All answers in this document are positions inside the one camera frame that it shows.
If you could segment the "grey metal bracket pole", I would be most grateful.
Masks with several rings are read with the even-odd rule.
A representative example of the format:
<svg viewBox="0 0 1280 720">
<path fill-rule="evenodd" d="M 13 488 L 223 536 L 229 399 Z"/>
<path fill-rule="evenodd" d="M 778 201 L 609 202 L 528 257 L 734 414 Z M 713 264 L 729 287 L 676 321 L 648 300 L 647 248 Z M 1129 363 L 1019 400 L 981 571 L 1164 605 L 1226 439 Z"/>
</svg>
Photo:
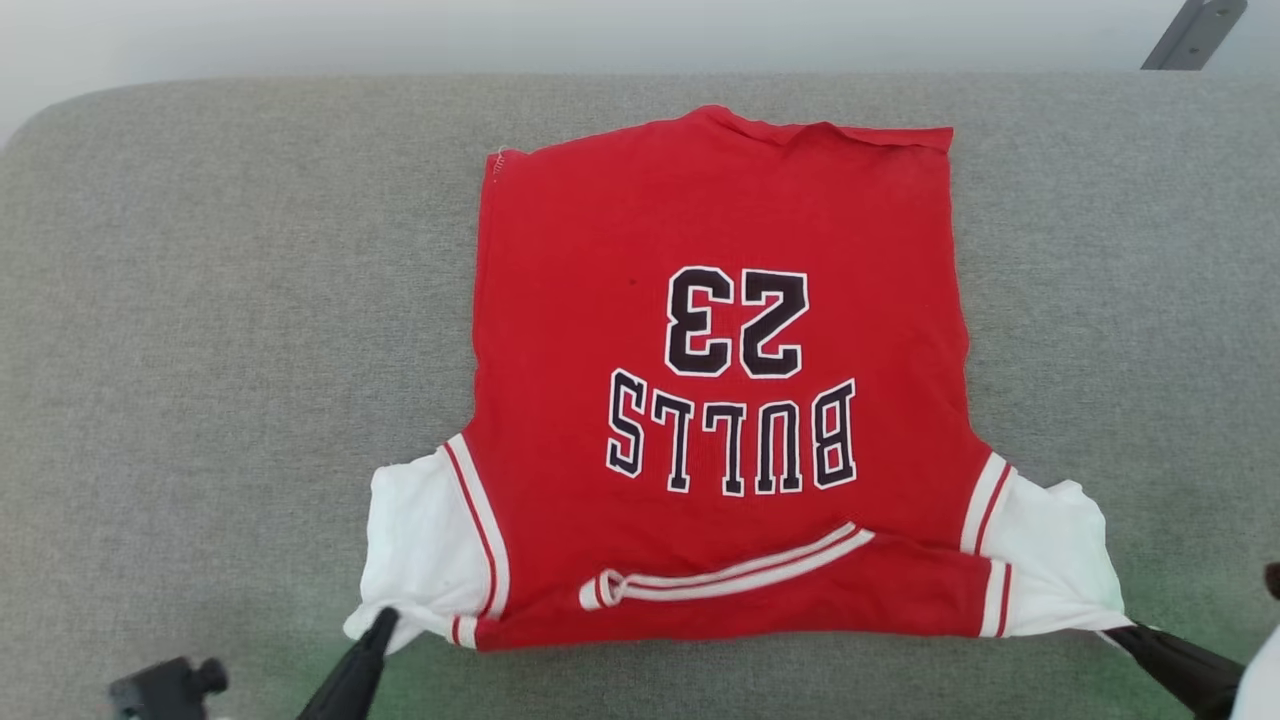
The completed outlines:
<svg viewBox="0 0 1280 720">
<path fill-rule="evenodd" d="M 1248 0 L 1185 0 L 1140 69 L 1202 70 L 1248 6 Z"/>
</svg>

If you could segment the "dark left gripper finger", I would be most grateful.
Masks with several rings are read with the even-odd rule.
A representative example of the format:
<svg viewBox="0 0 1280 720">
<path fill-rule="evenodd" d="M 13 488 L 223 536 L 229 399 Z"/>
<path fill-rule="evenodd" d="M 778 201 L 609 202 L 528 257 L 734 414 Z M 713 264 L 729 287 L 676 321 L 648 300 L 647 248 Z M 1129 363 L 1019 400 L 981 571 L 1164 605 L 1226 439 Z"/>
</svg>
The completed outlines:
<svg viewBox="0 0 1280 720">
<path fill-rule="evenodd" d="M 399 612 L 384 607 L 342 656 L 297 720 L 369 720 Z"/>
</svg>

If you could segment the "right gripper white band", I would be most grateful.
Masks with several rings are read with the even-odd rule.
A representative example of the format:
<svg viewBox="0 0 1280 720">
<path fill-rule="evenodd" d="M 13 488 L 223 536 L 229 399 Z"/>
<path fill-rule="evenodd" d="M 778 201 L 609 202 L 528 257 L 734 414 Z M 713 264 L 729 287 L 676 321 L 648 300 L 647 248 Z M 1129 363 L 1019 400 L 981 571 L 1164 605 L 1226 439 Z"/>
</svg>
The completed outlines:
<svg viewBox="0 0 1280 720">
<path fill-rule="evenodd" d="M 1247 666 L 1140 624 L 1107 629 L 1105 637 L 1196 720 L 1280 720 L 1280 625 Z"/>
</svg>

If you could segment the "red basketball jersey white sleeves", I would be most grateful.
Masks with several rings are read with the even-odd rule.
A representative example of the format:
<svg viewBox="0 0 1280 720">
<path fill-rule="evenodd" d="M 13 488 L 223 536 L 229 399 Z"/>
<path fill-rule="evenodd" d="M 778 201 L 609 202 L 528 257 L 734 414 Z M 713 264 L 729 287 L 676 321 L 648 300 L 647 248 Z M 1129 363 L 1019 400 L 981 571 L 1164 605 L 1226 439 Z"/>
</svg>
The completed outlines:
<svg viewBox="0 0 1280 720">
<path fill-rule="evenodd" d="M 972 425 L 952 140 L 704 106 L 493 152 L 474 414 L 372 475 L 344 633 L 1132 626 L 1098 505 Z"/>
</svg>

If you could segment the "grey fabric sofa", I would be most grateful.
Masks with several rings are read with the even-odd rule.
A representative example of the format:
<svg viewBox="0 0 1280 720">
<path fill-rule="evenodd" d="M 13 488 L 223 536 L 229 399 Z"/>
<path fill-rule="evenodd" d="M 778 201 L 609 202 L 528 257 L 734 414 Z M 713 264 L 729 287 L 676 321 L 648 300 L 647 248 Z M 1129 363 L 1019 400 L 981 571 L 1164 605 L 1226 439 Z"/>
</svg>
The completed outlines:
<svg viewBox="0 0 1280 720">
<path fill-rule="evenodd" d="M 485 156 L 680 117 L 951 126 L 978 432 L 1108 520 L 1128 610 L 1280 623 L 1280 70 L 201 79 L 0 149 L 0 720 L 220 659 L 293 720 L 347 651 L 369 480 L 471 410 Z"/>
</svg>

